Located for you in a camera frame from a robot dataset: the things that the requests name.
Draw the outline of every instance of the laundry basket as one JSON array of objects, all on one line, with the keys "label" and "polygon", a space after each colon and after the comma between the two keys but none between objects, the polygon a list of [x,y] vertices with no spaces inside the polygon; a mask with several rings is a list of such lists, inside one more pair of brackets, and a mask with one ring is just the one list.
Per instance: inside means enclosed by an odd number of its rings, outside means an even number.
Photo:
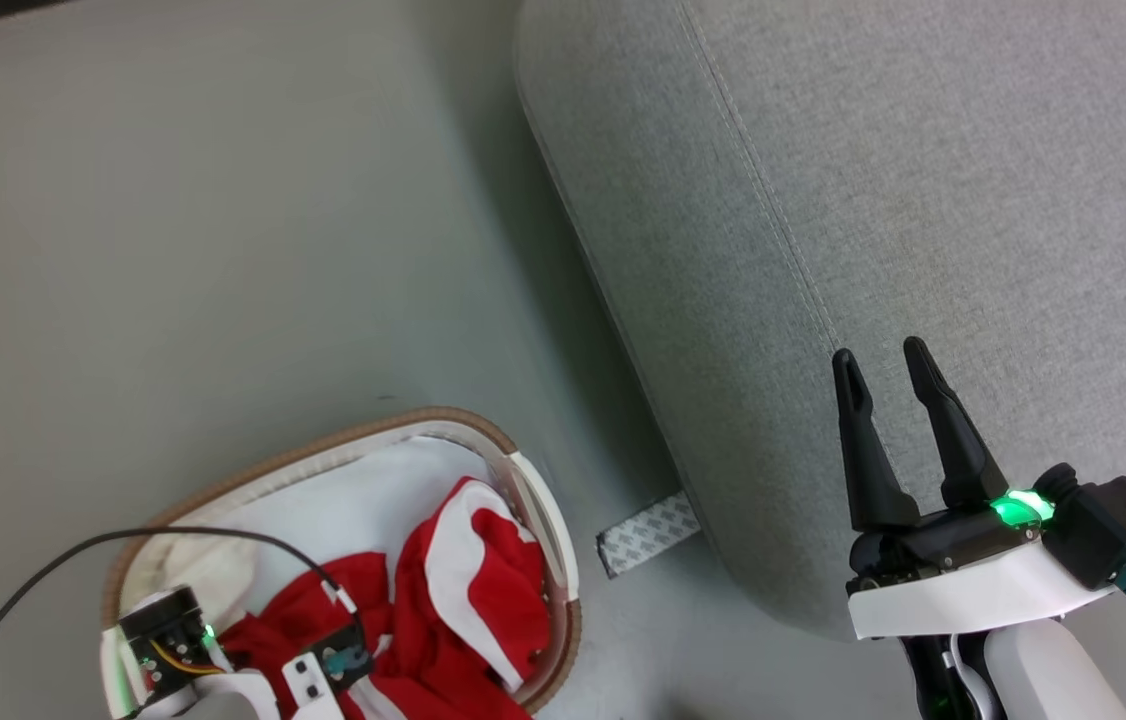
[{"label": "laundry basket", "polygon": [[[365,459],[379,461],[385,454],[397,461],[399,456],[405,457],[412,447],[421,447],[422,443],[423,447],[443,451],[439,455],[461,461],[454,468],[466,465],[464,454],[471,454],[470,460],[480,468],[486,462],[488,482],[504,497],[517,519],[540,542],[546,565],[544,594],[549,606],[549,646],[537,659],[534,675],[526,678],[522,687],[513,694],[513,700],[525,706],[528,714],[535,714],[558,692],[577,660],[577,648],[581,641],[577,553],[568,535],[568,525],[558,514],[558,506],[531,461],[513,446],[502,430],[479,415],[454,407],[427,407],[397,418],[358,425],[207,488],[162,512],[150,525],[221,525],[274,533],[272,524],[266,527],[265,523],[249,519],[249,516],[256,515],[254,512],[249,514],[249,510],[284,506],[285,500],[300,501],[297,505],[287,503],[289,512],[285,515],[292,514],[292,507],[311,507],[310,494],[322,492],[318,488],[331,487],[331,478],[339,477],[334,470],[340,469],[343,474],[345,466]],[[434,460],[427,456],[427,461]],[[454,470],[453,486],[458,479],[457,470]],[[435,507],[427,506],[434,503],[434,489],[417,488],[415,501],[422,507],[415,510],[421,515],[435,510]],[[338,537],[322,537],[302,546],[295,537],[274,534],[298,544],[302,551],[321,562],[361,551],[360,546],[352,546],[352,541],[348,539],[345,541],[348,546],[338,546],[338,542],[343,542]],[[102,589],[102,629],[114,626],[119,615],[129,611],[135,602],[162,589],[157,587],[161,580],[162,562],[171,552],[176,537],[179,536],[140,537],[124,548],[111,566]],[[110,660],[106,657],[107,652],[102,648],[102,670]],[[110,674],[102,675],[109,683]],[[109,685],[106,685],[106,693],[107,696],[111,693]]]}]

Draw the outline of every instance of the yellow wire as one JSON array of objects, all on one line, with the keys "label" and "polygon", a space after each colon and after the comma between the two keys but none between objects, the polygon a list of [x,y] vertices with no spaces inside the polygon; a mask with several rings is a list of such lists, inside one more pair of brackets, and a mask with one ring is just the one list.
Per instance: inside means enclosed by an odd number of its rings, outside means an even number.
[{"label": "yellow wire", "polygon": [[208,667],[194,667],[191,665],[185,665],[184,663],[176,660],[173,656],[167,655],[164,648],[160,647],[159,643],[151,642],[150,646],[155,648],[155,652],[158,652],[159,657],[162,657],[162,659],[167,661],[167,665],[171,665],[182,673],[189,673],[191,675],[220,675],[221,673],[224,673],[224,670],[220,667],[211,667],[211,669],[208,669]]}]

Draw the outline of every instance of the gray fabric upholstery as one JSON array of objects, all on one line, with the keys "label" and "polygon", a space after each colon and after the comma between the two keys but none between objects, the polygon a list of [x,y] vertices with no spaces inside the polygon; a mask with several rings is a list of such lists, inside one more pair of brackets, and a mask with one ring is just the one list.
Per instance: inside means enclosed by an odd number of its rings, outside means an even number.
[{"label": "gray fabric upholstery", "polygon": [[537,140],[711,542],[846,634],[829,356],[924,510],[919,334],[1016,486],[1126,474],[1126,3],[528,0]]}]

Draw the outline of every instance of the patterned tape strip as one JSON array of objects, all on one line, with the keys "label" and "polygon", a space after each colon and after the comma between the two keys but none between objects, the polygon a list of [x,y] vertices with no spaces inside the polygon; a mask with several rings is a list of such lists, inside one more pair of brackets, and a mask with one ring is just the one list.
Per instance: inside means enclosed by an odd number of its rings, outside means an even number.
[{"label": "patterned tape strip", "polygon": [[615,578],[695,536],[700,530],[687,492],[679,492],[599,533],[599,559],[604,560],[608,578]]}]

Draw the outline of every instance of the brown woven rim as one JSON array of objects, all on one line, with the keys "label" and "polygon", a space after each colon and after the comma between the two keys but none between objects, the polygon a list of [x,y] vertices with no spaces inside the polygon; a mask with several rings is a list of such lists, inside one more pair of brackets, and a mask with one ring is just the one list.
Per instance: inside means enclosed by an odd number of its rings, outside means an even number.
[{"label": "brown woven rim", "polygon": [[[177,503],[175,506],[169,507],[169,509],[160,512],[159,515],[153,516],[153,518],[146,523],[146,527],[163,527],[164,525],[181,518],[184,515],[189,514],[189,512],[197,510],[203,505],[207,505],[207,503],[214,501],[216,498],[234,491],[234,489],[238,489],[239,487],[251,483],[252,480],[256,480],[261,475],[270,474],[275,470],[279,470],[284,466],[293,464],[293,462],[298,462],[310,457],[311,455],[320,454],[320,452],[331,450],[339,445],[345,445],[347,442],[354,442],[368,436],[374,436],[374,434],[377,433],[402,428],[404,425],[435,420],[447,420],[450,423],[468,425],[470,428],[484,434],[484,436],[493,442],[494,445],[499,447],[500,451],[504,452],[506,455],[512,455],[518,450],[513,445],[513,442],[509,439],[507,434],[502,433],[502,430],[500,430],[493,421],[484,418],[482,415],[472,414],[468,410],[462,410],[459,407],[421,407],[421,409],[413,410],[411,414],[395,415],[394,418],[356,425],[356,427],[331,434],[331,436],[315,441],[311,443],[311,445],[304,446],[300,450],[284,452],[283,455],[266,460],[265,462],[261,462],[261,464],[252,465],[252,468],[242,471],[242,473],[226,480],[221,480],[220,483],[215,483],[213,487],[203,489],[203,491],[198,491],[191,497],[188,497],[187,500]],[[123,551],[119,552],[118,559],[116,559],[114,565],[110,566],[110,572],[105,579],[105,587],[102,587],[101,592],[101,630],[109,629],[114,626],[115,623],[118,623],[119,596],[120,592],[123,592],[123,579],[128,577],[128,569],[132,568],[132,562],[137,559],[137,552],[141,552],[141,548],[143,548],[149,541],[150,537],[134,537],[128,542],[128,544],[125,544]],[[560,659],[558,666],[555,666],[553,675],[549,676],[549,682],[546,682],[545,685],[540,687],[540,691],[537,691],[534,696],[527,697],[527,701],[522,702],[522,708],[527,710],[528,715],[535,715],[537,711],[544,708],[546,703],[555,696],[555,694],[558,694],[558,690],[563,687],[563,683],[566,682],[568,675],[572,673],[572,666],[577,665],[577,652],[580,651],[581,647],[580,601],[572,601],[568,604],[566,633],[568,646],[563,648],[563,657]]]}]

